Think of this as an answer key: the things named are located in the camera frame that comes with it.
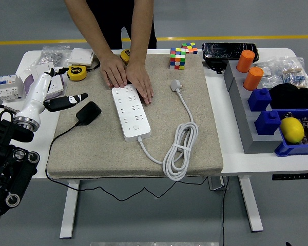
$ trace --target white power cord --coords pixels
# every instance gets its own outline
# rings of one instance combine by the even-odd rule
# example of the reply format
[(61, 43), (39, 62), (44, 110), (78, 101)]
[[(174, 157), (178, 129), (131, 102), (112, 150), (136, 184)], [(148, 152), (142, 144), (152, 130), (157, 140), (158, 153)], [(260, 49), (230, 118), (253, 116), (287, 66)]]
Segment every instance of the white power cord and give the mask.
[[(147, 150), (146, 150), (146, 148), (143, 144), (142, 138), (140, 136), (137, 138), (137, 140), (140, 143), (140, 145), (141, 145), (143, 151), (145, 152), (145, 154), (148, 156), (148, 158), (151, 159), (152, 161), (154, 161), (155, 163), (162, 165), (163, 172), (167, 177), (169, 177), (173, 181), (179, 181), (180, 179), (182, 179), (186, 175), (188, 165), (189, 165), (189, 160), (190, 160), (191, 148), (193, 147), (193, 145), (194, 145), (194, 143), (197, 139), (197, 136), (199, 134), (199, 128), (196, 125), (196, 123), (194, 122), (193, 117), (191, 115), (191, 112), (190, 112), (186, 102), (184, 101), (184, 99), (183, 99), (183, 97), (180, 93), (179, 89), (182, 87), (180, 82), (178, 80), (174, 79), (171, 82), (170, 87), (173, 91), (176, 91), (177, 94), (179, 95), (180, 100), (183, 103), (183, 105), (184, 105), (185, 109), (187, 110), (187, 113), (190, 117), (190, 122), (180, 124), (177, 127), (176, 134), (175, 134), (175, 141), (172, 144), (170, 150), (165, 155), (163, 162), (154, 159), (147, 152)], [(175, 159), (175, 155), (176, 155), (177, 152), (180, 152), (180, 154)], [(183, 163), (182, 163), (181, 167), (178, 168), (178, 167), (176, 167), (175, 162), (178, 161), (182, 157), (184, 158)]]

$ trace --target black cloth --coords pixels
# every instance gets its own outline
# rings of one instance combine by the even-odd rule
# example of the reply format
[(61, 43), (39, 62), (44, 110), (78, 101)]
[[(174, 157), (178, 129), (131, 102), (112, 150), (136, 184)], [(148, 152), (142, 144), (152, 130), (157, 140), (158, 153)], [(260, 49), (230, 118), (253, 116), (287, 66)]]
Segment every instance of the black cloth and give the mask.
[[(122, 49), (121, 29), (126, 28), (130, 39), (134, 0), (87, 0), (87, 4), (96, 18), (99, 27), (113, 50)], [(148, 43), (149, 49), (157, 48), (154, 21)]]
[(308, 88), (280, 84), (269, 90), (272, 109), (308, 109)]

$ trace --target desk control panel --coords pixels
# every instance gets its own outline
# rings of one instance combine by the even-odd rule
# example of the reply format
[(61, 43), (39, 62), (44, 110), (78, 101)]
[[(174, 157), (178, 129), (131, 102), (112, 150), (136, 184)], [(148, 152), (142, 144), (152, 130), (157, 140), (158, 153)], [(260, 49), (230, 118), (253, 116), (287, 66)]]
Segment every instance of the desk control panel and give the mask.
[(308, 179), (308, 173), (273, 174), (272, 180)]
[(150, 137), (150, 125), (144, 108), (133, 85), (112, 89), (113, 99), (118, 111), (124, 139), (127, 142)]

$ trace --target person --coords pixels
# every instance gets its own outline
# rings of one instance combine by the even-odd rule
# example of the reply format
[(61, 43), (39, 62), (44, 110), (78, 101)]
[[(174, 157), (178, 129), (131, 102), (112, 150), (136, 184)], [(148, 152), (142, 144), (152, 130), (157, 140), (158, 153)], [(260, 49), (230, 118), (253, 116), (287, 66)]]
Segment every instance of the person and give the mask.
[[(110, 87), (123, 88), (130, 81), (146, 104), (153, 88), (145, 69), (147, 49), (156, 49), (153, 0), (64, 0), (75, 25), (101, 62), (101, 74)], [(112, 49), (122, 49), (121, 29), (131, 39), (130, 60), (125, 67)]]

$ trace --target yellow tape measure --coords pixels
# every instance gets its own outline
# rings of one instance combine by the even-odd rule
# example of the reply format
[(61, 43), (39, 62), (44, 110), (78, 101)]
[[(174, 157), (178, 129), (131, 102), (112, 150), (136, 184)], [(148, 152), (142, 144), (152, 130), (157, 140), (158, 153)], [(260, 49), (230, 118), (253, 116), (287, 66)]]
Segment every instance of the yellow tape measure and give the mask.
[(85, 66), (69, 66), (67, 77), (72, 81), (81, 81), (87, 77), (87, 68)]
[(125, 65), (128, 65), (130, 59), (130, 50), (129, 49), (123, 50), (120, 54), (120, 58), (122, 59)]

